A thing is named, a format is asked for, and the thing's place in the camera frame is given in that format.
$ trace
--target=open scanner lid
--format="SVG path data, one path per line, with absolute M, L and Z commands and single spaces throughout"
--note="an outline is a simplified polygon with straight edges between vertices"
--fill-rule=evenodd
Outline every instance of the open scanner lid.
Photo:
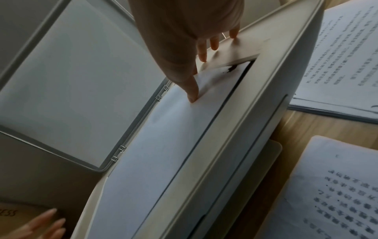
M 0 76 L 0 132 L 95 171 L 168 80 L 112 0 L 62 0 Z

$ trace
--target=beige scanner body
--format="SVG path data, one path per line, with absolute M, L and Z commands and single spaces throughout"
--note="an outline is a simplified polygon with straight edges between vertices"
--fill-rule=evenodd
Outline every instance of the beige scanner body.
M 54 191 L 52 175 L 39 175 L 37 182 L 19 180 L 54 191 L 44 198 L 31 196 L 28 203 L 63 208 L 72 221 L 80 207 L 68 195 L 86 195 L 86 185 L 92 190 L 97 183 L 71 237 L 97 239 L 92 225 L 102 216 L 97 209 L 111 172 L 170 85 L 117 2 L 65 2 L 50 28 L 19 56 L 17 67 L 1 75 L 0 140 L 6 144 L 0 149 L 11 155 L 10 149 L 25 147 L 18 157 L 31 155 L 29 167 L 37 160 L 61 179 L 61 191 Z M 200 71 L 254 63 L 133 239 L 206 237 L 293 97 L 322 15 L 323 0 L 293 1 L 243 28 L 237 39 L 221 41 L 217 51 L 208 50 L 206 63 L 197 59 Z M 0 187 L 0 192 L 10 199 L 26 198 L 9 188 Z M 85 203 L 78 198 L 80 205 Z

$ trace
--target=printer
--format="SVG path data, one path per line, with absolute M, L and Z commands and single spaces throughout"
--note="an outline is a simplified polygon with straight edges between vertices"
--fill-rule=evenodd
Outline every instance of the printer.
M 302 79 L 323 3 L 293 1 L 209 50 L 190 104 L 116 1 L 61 0 L 0 76 L 0 153 L 27 188 L 0 197 L 74 214 L 73 239 L 212 238 Z

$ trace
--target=stack of paper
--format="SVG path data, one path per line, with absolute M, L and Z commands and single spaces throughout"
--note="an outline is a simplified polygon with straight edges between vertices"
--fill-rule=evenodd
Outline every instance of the stack of paper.
M 315 136 L 256 239 L 378 238 L 378 151 Z
M 289 109 L 378 122 L 378 1 L 325 11 L 313 55 Z

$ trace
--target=wooden surface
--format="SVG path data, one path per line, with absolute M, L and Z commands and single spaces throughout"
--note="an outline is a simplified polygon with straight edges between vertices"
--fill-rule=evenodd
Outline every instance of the wooden surface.
M 327 6 L 336 6 L 346 1 L 327 1 Z M 282 144 L 283 151 L 239 215 L 227 239 L 254 238 L 314 135 L 378 150 L 378 125 L 288 110 L 271 137 Z

